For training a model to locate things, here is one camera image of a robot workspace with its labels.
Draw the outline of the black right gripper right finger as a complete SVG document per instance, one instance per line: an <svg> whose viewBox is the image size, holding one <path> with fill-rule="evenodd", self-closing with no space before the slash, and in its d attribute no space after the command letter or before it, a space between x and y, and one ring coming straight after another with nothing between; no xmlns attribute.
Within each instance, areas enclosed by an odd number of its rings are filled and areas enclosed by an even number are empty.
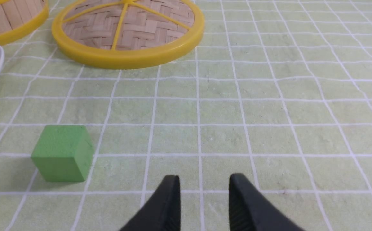
<svg viewBox="0 0 372 231"><path fill-rule="evenodd" d="M303 231L242 173L229 178L229 227L231 231Z"/></svg>

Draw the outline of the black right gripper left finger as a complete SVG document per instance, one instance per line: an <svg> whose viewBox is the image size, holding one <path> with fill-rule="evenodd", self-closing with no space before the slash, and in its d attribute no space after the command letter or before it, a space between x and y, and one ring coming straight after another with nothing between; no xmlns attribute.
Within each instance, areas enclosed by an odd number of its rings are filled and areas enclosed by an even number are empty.
<svg viewBox="0 0 372 231"><path fill-rule="evenodd" d="M177 175L166 175L149 200L121 231L180 231L181 190Z"/></svg>

